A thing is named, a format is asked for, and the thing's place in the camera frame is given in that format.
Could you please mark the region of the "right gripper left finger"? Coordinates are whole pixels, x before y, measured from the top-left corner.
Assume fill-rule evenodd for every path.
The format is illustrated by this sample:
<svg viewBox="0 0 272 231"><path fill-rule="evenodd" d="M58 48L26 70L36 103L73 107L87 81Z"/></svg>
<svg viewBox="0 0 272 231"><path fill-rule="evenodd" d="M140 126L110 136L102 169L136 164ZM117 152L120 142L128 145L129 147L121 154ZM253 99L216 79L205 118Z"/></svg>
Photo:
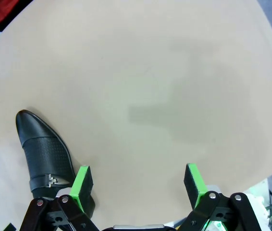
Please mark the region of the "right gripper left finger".
<svg viewBox="0 0 272 231"><path fill-rule="evenodd" d="M95 203L91 197L93 179L90 166L81 166L71 188L58 192L55 199L33 199L27 209L21 231L97 231L91 221Z"/></svg>

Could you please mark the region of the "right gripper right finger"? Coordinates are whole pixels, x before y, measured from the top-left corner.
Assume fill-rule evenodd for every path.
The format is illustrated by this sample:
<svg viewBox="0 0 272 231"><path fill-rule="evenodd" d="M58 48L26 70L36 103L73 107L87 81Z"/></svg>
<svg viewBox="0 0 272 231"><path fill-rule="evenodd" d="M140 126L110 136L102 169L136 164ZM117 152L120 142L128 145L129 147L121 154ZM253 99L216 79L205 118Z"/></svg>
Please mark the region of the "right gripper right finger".
<svg viewBox="0 0 272 231"><path fill-rule="evenodd" d="M226 197L208 190L196 164L186 165L184 185L192 211L179 231L204 231L214 222L220 222L227 231L261 230L248 197L242 192Z"/></svg>

